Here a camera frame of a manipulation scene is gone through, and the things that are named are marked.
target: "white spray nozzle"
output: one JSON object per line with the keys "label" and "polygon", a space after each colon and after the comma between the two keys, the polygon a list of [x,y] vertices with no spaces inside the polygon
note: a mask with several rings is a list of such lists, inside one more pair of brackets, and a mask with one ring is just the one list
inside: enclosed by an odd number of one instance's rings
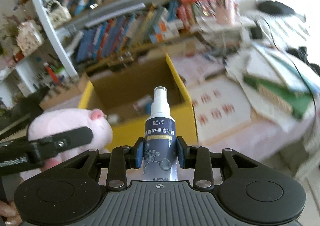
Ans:
{"label": "white spray nozzle", "polygon": [[168,102],[168,93],[167,89],[165,87],[156,87],[155,88],[155,94],[153,97],[153,101],[156,100],[163,100],[165,102]]}
{"label": "white spray nozzle", "polygon": [[151,105],[151,116],[155,114],[170,116],[170,106],[168,104],[168,93],[165,87],[156,87]]}

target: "white shelf frame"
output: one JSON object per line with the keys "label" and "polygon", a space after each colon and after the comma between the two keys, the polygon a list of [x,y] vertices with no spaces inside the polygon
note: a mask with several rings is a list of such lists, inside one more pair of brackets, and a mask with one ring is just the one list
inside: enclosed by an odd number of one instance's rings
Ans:
{"label": "white shelf frame", "polygon": [[76,69],[74,68],[70,58],[67,56],[56,31],[54,30],[50,19],[48,17],[46,8],[42,4],[42,0],[32,0],[33,5],[36,9],[36,13],[42,23],[42,26],[44,28],[45,33],[47,34],[47,37],[55,50],[57,56],[59,57],[61,63],[63,64],[64,68],[66,69],[67,73],[70,75],[70,77],[78,76],[78,73]]}

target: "pink plush toy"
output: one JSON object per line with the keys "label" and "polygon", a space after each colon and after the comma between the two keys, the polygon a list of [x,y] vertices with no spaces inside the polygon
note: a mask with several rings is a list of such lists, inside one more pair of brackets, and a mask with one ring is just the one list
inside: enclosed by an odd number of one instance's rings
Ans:
{"label": "pink plush toy", "polygon": [[[41,171],[58,165],[88,149],[99,149],[101,153],[107,152],[108,150],[106,150],[104,146],[112,141],[112,129],[108,121],[106,121],[105,115],[99,109],[60,109],[44,113],[31,123],[28,129],[29,141],[84,126],[92,130],[93,139],[91,143],[65,151],[58,154],[57,157],[47,160],[45,166],[41,168]],[[26,180],[39,172],[40,169],[23,172],[21,173],[21,177]]]}

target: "cardboard box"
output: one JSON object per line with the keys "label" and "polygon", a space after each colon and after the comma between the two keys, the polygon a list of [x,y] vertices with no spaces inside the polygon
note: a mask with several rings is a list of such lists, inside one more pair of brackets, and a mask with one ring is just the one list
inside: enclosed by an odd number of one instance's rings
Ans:
{"label": "cardboard box", "polygon": [[188,145],[197,144],[196,123],[191,98],[168,55],[159,59],[135,64],[120,73],[88,82],[79,108],[99,108],[105,114],[119,114],[121,124],[112,127],[113,140],[106,148],[133,146],[144,136],[148,115],[139,116],[133,103],[149,94],[154,88],[164,86],[168,90],[171,116],[176,121],[177,135]]}
{"label": "cardboard box", "polygon": [[83,74],[77,83],[77,85],[69,85],[69,89],[64,89],[62,87],[56,87],[60,93],[55,93],[54,91],[50,91],[50,94],[53,94],[52,98],[46,96],[43,101],[40,102],[39,106],[43,110],[47,110],[52,108],[60,103],[65,102],[66,100],[70,100],[71,98],[81,95],[89,82],[89,78],[86,74]]}

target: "spray bottle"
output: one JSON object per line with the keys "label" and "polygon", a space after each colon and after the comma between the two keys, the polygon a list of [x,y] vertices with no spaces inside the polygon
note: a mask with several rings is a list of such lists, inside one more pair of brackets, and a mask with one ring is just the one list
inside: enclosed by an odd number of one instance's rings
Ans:
{"label": "spray bottle", "polygon": [[145,127],[144,181],[178,180],[176,144],[176,123],[170,116],[167,89],[156,87]]}

